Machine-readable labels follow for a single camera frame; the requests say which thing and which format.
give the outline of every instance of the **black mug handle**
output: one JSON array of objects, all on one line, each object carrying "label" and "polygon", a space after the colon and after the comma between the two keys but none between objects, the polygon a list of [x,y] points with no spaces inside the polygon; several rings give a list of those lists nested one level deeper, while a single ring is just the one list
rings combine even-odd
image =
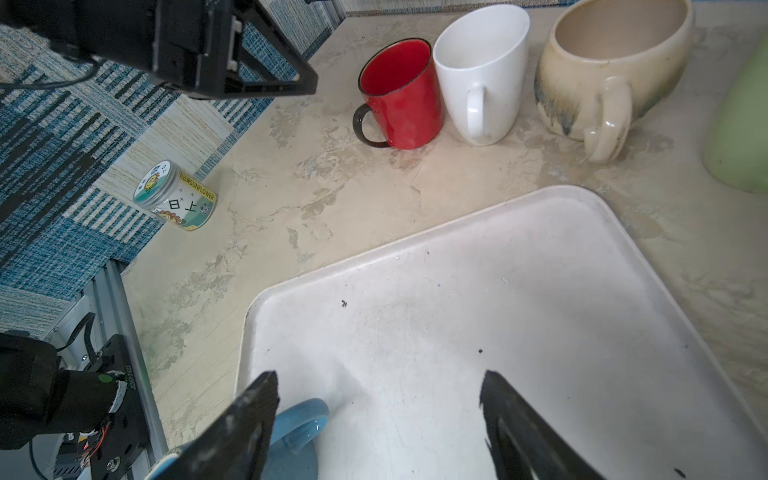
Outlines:
[{"label": "black mug handle", "polygon": [[355,135],[357,135],[360,141],[370,147],[391,147],[392,145],[386,143],[385,141],[370,141],[366,138],[365,135],[362,134],[362,119],[371,110],[373,109],[368,104],[362,104],[357,108],[357,111],[355,111],[355,116],[352,117],[352,129],[355,131]]}]

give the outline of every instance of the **green mug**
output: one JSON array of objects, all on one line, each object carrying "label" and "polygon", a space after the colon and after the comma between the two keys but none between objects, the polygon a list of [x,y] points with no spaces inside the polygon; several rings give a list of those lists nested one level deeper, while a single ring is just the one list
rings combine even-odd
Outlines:
[{"label": "green mug", "polygon": [[704,165],[726,185],[768,194],[768,33],[720,105]]}]

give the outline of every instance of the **screw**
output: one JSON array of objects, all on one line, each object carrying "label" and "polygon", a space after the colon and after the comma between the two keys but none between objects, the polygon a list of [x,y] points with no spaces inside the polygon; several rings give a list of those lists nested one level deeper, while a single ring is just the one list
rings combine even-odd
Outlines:
[{"label": "screw", "polygon": [[110,472],[116,472],[119,466],[120,466],[120,457],[114,457],[112,460],[107,462],[107,470],[109,470]]}]

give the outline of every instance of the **marble countertop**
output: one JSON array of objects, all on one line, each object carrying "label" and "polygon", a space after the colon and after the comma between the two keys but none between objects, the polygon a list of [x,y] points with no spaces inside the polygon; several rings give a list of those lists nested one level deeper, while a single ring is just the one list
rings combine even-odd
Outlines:
[{"label": "marble countertop", "polygon": [[718,183],[700,159],[768,3],[696,10],[681,83],[609,165],[588,163],[583,145],[538,119],[533,70],[560,8],[528,10],[524,100],[506,138],[472,147],[446,120],[414,151],[357,141],[359,70],[414,32],[434,42],[460,14],[346,19],[310,62],[317,94],[274,101],[205,180],[220,195],[208,223],[163,227],[123,274],[168,444],[197,437],[232,401],[243,318],[261,290],[553,184],[608,202],[768,424],[768,196]]}]

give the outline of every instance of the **small jar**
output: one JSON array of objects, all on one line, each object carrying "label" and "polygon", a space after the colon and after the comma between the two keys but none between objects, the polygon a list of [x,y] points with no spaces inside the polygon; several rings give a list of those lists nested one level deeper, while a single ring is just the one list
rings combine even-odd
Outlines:
[{"label": "small jar", "polygon": [[214,212],[217,195],[170,160],[152,167],[139,182],[134,202],[167,222],[195,230]]}]

